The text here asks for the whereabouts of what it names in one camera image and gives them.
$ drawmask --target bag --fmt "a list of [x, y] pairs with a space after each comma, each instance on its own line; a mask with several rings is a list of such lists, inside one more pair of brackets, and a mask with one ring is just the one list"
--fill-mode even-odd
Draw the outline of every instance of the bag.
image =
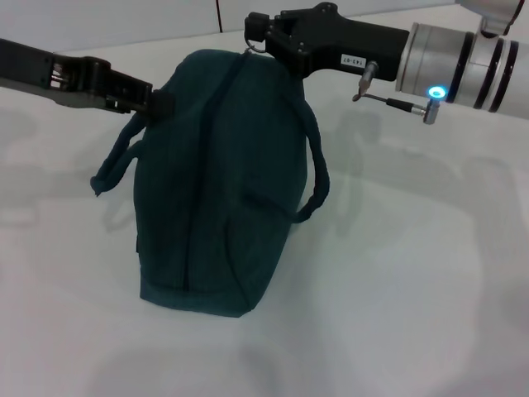
[[[135, 115], [91, 179], [113, 189], [137, 158], [134, 204], [141, 297], [172, 309], [240, 317], [260, 301], [293, 223], [329, 192], [303, 82], [274, 58], [200, 50], [162, 91], [170, 119]], [[143, 139], [129, 147], [146, 126]], [[306, 140], [316, 171], [307, 183]]]

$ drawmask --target white table surface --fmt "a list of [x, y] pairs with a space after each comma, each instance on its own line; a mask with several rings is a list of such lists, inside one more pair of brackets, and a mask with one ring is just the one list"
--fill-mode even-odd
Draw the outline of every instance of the white table surface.
[[[200, 48], [243, 50], [242, 34], [89, 54], [159, 87]], [[357, 81], [307, 80], [331, 195], [241, 319], [139, 299], [133, 167], [110, 194], [88, 185], [127, 116], [0, 91], [0, 395], [527, 397], [529, 122], [444, 106], [426, 127], [352, 104]]]

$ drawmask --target bag handle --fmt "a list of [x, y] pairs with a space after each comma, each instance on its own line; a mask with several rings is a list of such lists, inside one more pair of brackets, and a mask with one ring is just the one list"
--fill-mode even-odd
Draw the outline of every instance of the bag handle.
[[90, 179], [90, 186], [97, 196], [114, 189], [132, 160], [140, 156], [144, 142], [138, 141], [131, 147], [129, 145], [131, 139], [143, 131], [146, 124], [147, 119], [136, 113], [125, 125], [98, 173]]
[[291, 96], [284, 94], [287, 103], [293, 108], [296, 116], [303, 125], [303, 130], [307, 135], [308, 145], [312, 152], [312, 160], [314, 161], [314, 190], [312, 197], [307, 203], [293, 216], [293, 223], [302, 223], [307, 221], [312, 214], [320, 208], [331, 188], [331, 181], [329, 178], [329, 171], [322, 151], [322, 137], [317, 126], [317, 120], [314, 112], [308, 106], [308, 103], [303, 97]]

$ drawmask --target blue led light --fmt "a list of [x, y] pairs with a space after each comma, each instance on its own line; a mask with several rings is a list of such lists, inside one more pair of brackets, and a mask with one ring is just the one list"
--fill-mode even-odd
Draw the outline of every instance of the blue led light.
[[440, 85], [428, 89], [428, 95], [434, 99], [443, 99], [447, 94], [446, 88], [441, 87]]

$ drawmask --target label sticker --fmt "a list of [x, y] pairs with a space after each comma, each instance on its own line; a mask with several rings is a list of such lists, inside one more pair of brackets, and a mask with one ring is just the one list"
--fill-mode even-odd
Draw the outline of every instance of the label sticker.
[[365, 65], [367, 64], [367, 59], [359, 58], [358, 56], [342, 54], [341, 64], [345, 66], [352, 66], [354, 68], [365, 68]]

